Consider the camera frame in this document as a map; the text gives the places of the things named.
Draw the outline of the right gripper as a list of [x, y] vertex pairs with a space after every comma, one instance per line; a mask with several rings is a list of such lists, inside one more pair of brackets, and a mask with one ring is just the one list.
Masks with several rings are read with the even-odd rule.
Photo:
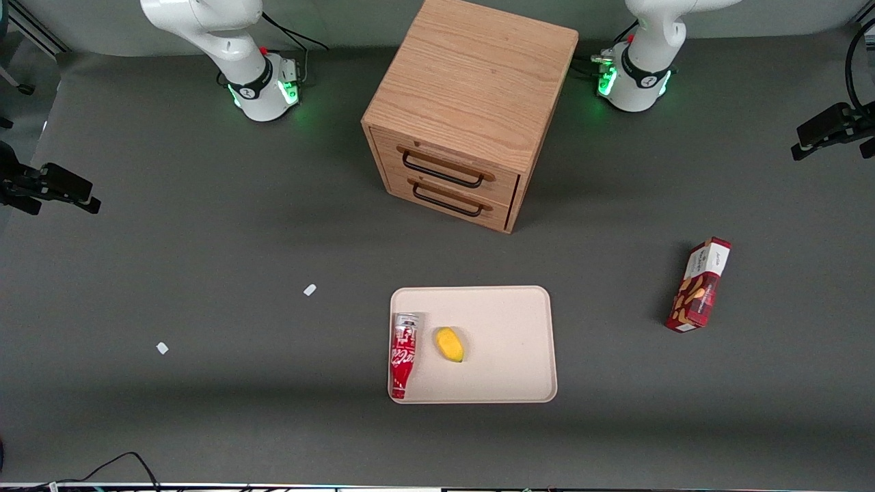
[[[31, 170], [30, 167], [23, 165], [12, 146], [1, 142], [1, 202], [4, 206], [12, 206], [25, 214], [38, 215], [40, 214], [41, 202], [27, 193], [21, 194], [15, 180], [18, 178], [26, 178], [26, 174]], [[88, 214], [96, 215], [100, 211], [101, 201], [97, 198], [90, 197], [87, 200], [80, 200], [75, 197], [68, 197], [68, 203], [77, 206], [81, 210], [85, 210]]]

